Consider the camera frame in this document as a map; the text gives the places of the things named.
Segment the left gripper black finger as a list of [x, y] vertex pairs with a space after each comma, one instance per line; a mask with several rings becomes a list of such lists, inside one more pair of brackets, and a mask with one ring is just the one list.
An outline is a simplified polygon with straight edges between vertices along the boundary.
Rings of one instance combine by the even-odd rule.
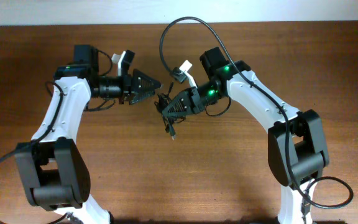
[[134, 96], [132, 96], [130, 98], [129, 105], [138, 104], [141, 101], [144, 101], [147, 98], [154, 96], [154, 95], [155, 95], [155, 90], [142, 91], [142, 92], [136, 93]]
[[131, 88], [133, 92], [142, 93], [147, 91], [154, 91], [161, 87], [162, 84], [158, 80], [146, 75], [138, 69], [133, 70], [133, 77], [131, 83]]

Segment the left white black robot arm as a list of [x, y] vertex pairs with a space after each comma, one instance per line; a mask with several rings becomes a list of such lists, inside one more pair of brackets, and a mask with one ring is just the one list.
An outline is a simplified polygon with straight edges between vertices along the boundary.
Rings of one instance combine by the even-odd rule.
[[117, 65], [115, 77], [99, 74], [99, 54], [92, 45], [75, 46], [73, 62], [58, 67], [53, 76], [52, 99], [40, 128], [29, 142], [16, 147], [16, 164], [28, 202], [73, 223], [114, 223], [111, 212], [90, 194], [90, 173], [76, 146], [90, 99], [134, 105], [154, 96], [161, 87], [138, 69], [128, 72], [132, 51], [109, 58], [111, 65]]

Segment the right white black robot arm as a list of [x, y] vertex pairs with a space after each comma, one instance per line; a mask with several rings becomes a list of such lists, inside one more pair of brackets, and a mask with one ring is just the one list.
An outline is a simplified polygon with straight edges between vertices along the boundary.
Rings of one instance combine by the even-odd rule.
[[314, 188], [329, 164], [323, 124], [317, 112], [302, 112], [285, 103], [260, 82], [245, 62], [231, 63], [219, 47], [207, 50], [200, 61], [207, 83], [197, 85], [189, 74], [191, 63], [185, 61], [173, 69], [172, 75], [179, 82], [188, 80], [190, 87], [174, 98], [159, 95], [156, 107], [166, 131], [174, 138], [175, 123], [205, 111], [221, 98], [238, 102], [268, 135], [268, 165], [281, 185], [280, 211], [274, 222], [312, 223]]

